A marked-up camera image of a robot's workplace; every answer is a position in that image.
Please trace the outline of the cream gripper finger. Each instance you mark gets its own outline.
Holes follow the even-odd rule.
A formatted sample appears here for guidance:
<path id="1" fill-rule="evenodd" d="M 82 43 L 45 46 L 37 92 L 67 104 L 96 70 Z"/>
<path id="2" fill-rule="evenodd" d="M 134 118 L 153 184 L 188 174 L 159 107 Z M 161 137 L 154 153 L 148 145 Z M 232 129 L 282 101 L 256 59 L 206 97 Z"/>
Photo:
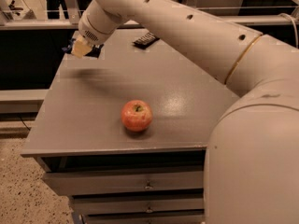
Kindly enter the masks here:
<path id="1" fill-rule="evenodd" d="M 82 35 L 79 35 L 72 46 L 71 53 L 78 58 L 82 58 L 93 49 L 93 45 L 89 43 Z"/>

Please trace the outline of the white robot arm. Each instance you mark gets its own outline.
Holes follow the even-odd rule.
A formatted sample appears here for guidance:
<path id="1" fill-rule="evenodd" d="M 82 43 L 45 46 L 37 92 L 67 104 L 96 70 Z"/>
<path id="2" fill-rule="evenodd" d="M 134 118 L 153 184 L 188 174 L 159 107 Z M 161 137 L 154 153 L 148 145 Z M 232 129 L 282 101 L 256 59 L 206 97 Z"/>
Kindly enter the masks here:
<path id="1" fill-rule="evenodd" d="M 209 138 L 206 224 L 299 224 L 299 51 L 170 0 L 92 0 L 82 56 L 133 20 L 239 95 Z"/>

